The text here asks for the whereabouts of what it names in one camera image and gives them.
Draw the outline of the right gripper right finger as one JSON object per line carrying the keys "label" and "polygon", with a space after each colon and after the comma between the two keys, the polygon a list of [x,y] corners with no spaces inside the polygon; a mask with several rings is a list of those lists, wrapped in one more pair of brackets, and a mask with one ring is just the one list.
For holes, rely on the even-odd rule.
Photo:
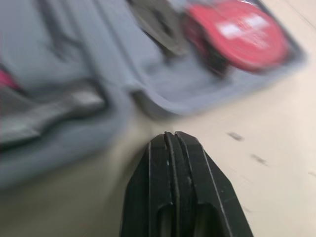
{"label": "right gripper right finger", "polygon": [[176,132],[196,195],[196,237],[251,237],[253,233],[234,188],[199,140]]}

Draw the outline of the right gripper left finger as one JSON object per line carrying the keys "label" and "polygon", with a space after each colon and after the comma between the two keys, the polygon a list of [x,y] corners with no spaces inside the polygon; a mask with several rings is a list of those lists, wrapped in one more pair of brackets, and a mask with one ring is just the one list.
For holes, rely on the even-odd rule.
{"label": "right gripper left finger", "polygon": [[165,132],[146,146],[126,186],[121,237],[176,237],[172,143],[176,134]]}

